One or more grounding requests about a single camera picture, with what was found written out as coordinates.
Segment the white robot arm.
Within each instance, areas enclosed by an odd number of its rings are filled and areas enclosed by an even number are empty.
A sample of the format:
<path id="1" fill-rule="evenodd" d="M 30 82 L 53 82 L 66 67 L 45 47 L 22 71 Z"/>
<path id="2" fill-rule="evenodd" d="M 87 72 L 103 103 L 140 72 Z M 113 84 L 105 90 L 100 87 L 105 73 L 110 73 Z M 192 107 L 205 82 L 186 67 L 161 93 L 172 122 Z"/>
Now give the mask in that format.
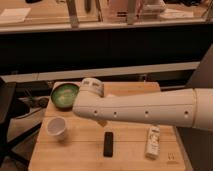
<path id="1" fill-rule="evenodd" d="M 213 132 L 213 89 L 105 97 L 104 84 L 100 80 L 84 78 L 73 112 L 93 120 L 172 125 Z"/>

